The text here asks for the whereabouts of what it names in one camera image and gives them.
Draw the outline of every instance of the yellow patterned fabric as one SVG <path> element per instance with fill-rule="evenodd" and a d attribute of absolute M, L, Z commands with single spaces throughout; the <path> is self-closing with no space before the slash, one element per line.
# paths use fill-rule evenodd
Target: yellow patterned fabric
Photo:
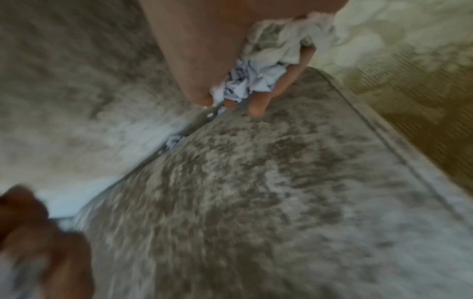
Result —
<path fill-rule="evenodd" d="M 314 57 L 473 192 L 473 0 L 351 0 Z"/>

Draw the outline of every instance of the patterned fabric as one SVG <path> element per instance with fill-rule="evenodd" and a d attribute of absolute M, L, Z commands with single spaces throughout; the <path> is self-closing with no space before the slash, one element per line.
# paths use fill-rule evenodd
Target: patterned fabric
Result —
<path fill-rule="evenodd" d="M 473 191 L 473 1 L 351 0 L 312 62 Z"/>
<path fill-rule="evenodd" d="M 473 202 L 350 97 L 308 70 L 92 201 L 95 298 L 470 299 Z"/>

